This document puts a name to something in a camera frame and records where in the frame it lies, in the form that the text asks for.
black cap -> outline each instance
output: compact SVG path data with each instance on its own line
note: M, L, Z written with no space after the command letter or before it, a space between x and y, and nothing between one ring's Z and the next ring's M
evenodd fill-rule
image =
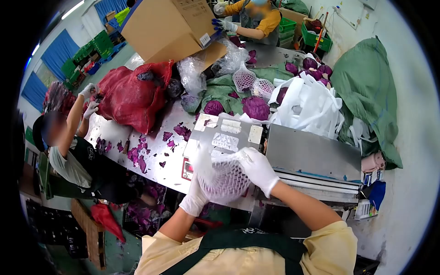
M33 123L33 127L32 127L33 143L35 143L35 147L37 147L37 149L40 150L40 152L44 152L43 138L41 137L43 118L44 115L37 118L37 120L35 120L35 122Z

fluorescent light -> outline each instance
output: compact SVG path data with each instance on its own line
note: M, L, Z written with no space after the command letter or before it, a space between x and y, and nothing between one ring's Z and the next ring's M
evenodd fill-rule
M29 62L30 62L31 58L32 57L29 57L28 62L26 62L25 70L26 70L27 66L29 65Z
M81 2L79 2L78 4L76 4L75 7L71 8L68 12L66 12L66 14L64 14L61 17L61 20L63 20L64 18L66 18L69 14L71 14L74 10L76 10L80 5L84 4L84 0L82 0Z
M32 56L37 52L37 50L38 50L39 47L40 47L40 44L38 44L38 45L35 47L35 49L34 49L33 52L32 52Z

white glove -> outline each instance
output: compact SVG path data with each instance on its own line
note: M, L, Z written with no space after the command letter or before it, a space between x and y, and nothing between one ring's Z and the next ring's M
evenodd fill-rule
M190 191L183 198L179 206L191 216L198 217L200 215L200 212L202 212L203 207L207 203L208 203L208 199L200 189L200 184L197 179L197 174L194 173L191 181Z
M227 2L218 2L214 5L213 10L216 15L222 15L226 9Z
M80 92L80 95L84 96L84 99L90 98L92 95L96 94L98 92L98 85L95 85L93 83L87 84L87 86Z
M240 154L240 165L246 176L269 198L272 188L280 178L275 174L266 156L253 147L245 147L238 153Z
M84 112L84 118L89 119L93 113L96 113L99 110L99 108L97 107L98 105L99 103L95 101L89 102L87 110Z
M231 32L234 32L234 33L238 29L238 26L236 24L232 23L232 22L221 21L221 22L219 22L219 24L220 24L222 29L228 30L228 31L231 31Z

cardboard box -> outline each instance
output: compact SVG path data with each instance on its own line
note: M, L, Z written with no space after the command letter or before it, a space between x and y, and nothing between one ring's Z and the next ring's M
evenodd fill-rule
M137 0L120 32L146 63L177 62L211 43L213 18L206 0ZM211 43L205 52L208 64L225 55L226 46Z
M308 18L307 15L304 15L302 13L296 12L296 11L292 11L292 10L288 10L286 8L280 8L279 11L281 12L282 16L293 20L297 23L297 25L295 26L295 36L300 36L301 35L301 26L305 18Z
M95 53L91 58L90 61L98 61L101 58L101 56L99 56L99 53Z
M106 29L107 29L107 33L111 33L111 32L114 31L114 27L110 26L109 23L106 23L106 24L105 24L105 27L106 27Z
M112 19L114 18L115 15L116 15L116 12L115 12L115 11L111 11L111 12L107 13L107 14L106 14L107 22L109 22L110 20L112 20Z

window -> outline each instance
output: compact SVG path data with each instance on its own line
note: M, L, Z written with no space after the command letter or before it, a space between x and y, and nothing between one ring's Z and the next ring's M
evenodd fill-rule
M58 81L55 75L48 69L48 67L41 63L40 67L35 72L41 82L49 88L53 81Z
M25 153L25 162L32 167L35 167L35 164L37 163L38 154L34 151L30 150L29 148L26 148Z

